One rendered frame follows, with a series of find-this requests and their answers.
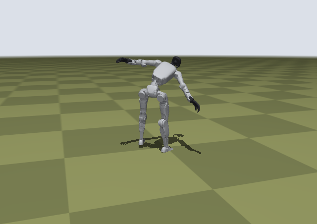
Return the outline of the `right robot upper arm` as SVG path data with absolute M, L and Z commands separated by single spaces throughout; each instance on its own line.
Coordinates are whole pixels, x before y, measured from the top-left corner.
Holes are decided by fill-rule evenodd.
M 177 81 L 180 84 L 179 87 L 182 90 L 185 87 L 184 80 L 183 80 L 183 77 L 182 77 L 182 73 L 180 71 L 176 71 L 175 74 L 174 74 L 174 78 L 177 79 Z

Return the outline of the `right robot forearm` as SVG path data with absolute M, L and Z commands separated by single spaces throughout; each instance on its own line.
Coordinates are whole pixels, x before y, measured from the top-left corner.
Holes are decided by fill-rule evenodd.
M 189 99 L 189 96 L 191 96 L 191 94 L 190 94 L 190 92 L 189 92 L 189 90 L 188 90 L 188 87 L 187 87 L 187 85 L 184 83 L 184 85 L 185 85 L 185 87 L 182 89 L 182 91 L 184 92 L 184 94 L 185 94 L 185 96 L 186 96 L 186 98 L 187 98 L 187 101 L 191 101 L 190 99 Z

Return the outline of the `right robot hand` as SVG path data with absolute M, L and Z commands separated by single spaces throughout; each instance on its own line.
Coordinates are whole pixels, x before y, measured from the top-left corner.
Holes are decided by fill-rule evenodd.
M 195 106 L 195 110 L 198 109 L 197 112 L 199 112 L 200 111 L 200 105 L 196 101 L 194 101 L 194 99 L 191 96 L 189 96 L 189 99 L 191 100 L 190 103 L 192 103 Z

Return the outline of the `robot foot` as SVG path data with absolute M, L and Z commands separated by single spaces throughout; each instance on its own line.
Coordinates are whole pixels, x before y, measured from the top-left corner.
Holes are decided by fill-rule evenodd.
M 165 146 L 165 147 L 162 147 L 161 152 L 165 153 L 165 152 L 168 152 L 171 150 L 173 150 L 173 148 L 170 148 L 170 147 L 166 148 L 166 146 Z
M 145 139 L 143 138 L 143 140 L 142 140 L 142 139 L 141 139 L 141 140 L 139 140 L 138 145 L 143 145 L 143 144 L 144 144 L 144 142 L 145 142 Z

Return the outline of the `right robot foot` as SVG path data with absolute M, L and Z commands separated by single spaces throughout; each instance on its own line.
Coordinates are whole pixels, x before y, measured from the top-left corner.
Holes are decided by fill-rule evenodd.
M 170 148 L 170 147 L 166 148 L 166 146 L 165 146 L 165 147 L 162 147 L 161 152 L 165 153 L 165 152 L 168 152 L 171 150 L 173 150 L 173 148 Z

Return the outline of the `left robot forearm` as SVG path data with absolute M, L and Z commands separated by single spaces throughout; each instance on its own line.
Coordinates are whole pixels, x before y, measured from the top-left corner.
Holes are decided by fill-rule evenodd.
M 141 65 L 141 61 L 143 59 L 139 59 L 139 60 L 133 60 L 132 59 L 132 62 L 128 62 L 127 64 L 130 64 L 130 65 Z

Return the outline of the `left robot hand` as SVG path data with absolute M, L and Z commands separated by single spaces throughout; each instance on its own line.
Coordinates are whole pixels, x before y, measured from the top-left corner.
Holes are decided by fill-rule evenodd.
M 119 63 L 119 62 L 128 63 L 128 62 L 132 62 L 132 60 L 131 60 L 131 59 L 128 59 L 128 58 L 121 57 L 121 58 L 119 58 L 119 59 L 116 60 L 116 63 Z

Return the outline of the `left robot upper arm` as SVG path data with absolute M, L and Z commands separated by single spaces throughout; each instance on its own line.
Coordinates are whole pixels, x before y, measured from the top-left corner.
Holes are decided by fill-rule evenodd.
M 142 60 L 141 61 L 141 66 L 142 67 L 146 67 L 147 65 L 150 65 L 150 66 L 155 66 L 157 67 L 159 64 L 161 63 L 160 60 Z

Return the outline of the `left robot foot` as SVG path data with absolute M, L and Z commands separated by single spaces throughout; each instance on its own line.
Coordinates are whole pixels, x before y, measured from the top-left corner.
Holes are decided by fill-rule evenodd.
M 142 139 L 141 139 L 141 140 L 139 140 L 138 145 L 143 145 L 143 144 L 144 144 L 144 142 L 145 142 L 145 139 L 143 138 L 143 140 L 142 140 Z

